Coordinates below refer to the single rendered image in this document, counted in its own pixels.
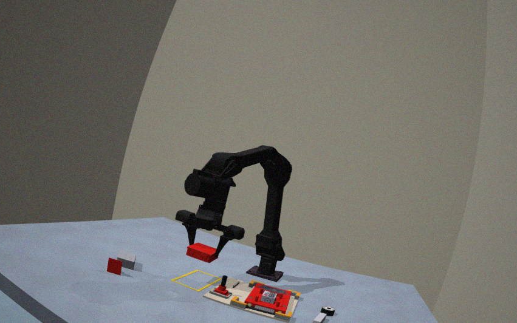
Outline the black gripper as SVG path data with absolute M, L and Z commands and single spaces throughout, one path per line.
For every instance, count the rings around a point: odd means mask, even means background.
M 226 207 L 226 203 L 218 202 L 218 201 L 215 201 L 212 199 L 205 199 L 205 201 L 203 202 L 203 205 L 205 206 L 205 209 L 207 209 L 207 210 L 211 210 L 212 207 L 216 207 L 217 213 L 222 214 L 222 216 L 224 213 L 224 209 Z M 194 244 L 196 230 L 197 230 L 197 228 L 194 227 L 194 223 L 195 223 L 194 218 L 195 218 L 195 213 L 189 212 L 187 210 L 179 210 L 176 213 L 176 218 L 175 218 L 176 220 L 183 222 L 182 225 L 184 225 L 186 227 L 187 232 L 188 232 L 188 241 L 190 243 L 190 246 L 192 244 Z M 220 241 L 217 246 L 217 250 L 214 255 L 215 257 L 218 256 L 221 249 L 223 249 L 223 247 L 229 240 L 233 240 L 233 239 L 240 240 L 240 239 L 244 238 L 244 234 L 245 234 L 244 228 L 241 228 L 241 227 L 235 226 L 235 225 L 229 225 L 229 226 L 221 225 L 220 227 L 214 226 L 213 229 L 223 232 L 223 235 L 221 235 Z

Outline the black toy car wheel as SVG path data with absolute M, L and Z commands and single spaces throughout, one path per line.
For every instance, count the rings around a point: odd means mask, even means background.
M 327 316 L 333 316 L 335 309 L 329 306 L 323 306 L 320 313 L 325 313 Z

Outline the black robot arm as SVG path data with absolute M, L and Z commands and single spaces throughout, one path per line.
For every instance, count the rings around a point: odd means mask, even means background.
M 275 277 L 277 260 L 282 261 L 285 257 L 278 228 L 284 187 L 292 173 L 292 165 L 288 159 L 274 147 L 264 145 L 237 153 L 217 152 L 202 170 L 194 169 L 188 175 L 184 188 L 190 196 L 226 203 L 230 187 L 236 186 L 232 177 L 243 168 L 257 163 L 264 168 L 268 192 L 264 228 L 256 235 L 256 254 L 261 256 L 256 274 Z M 199 205 L 194 227 L 208 231 L 213 230 L 214 226 L 220 227 L 222 214 L 217 213 L 215 208 L 207 210 L 204 205 Z

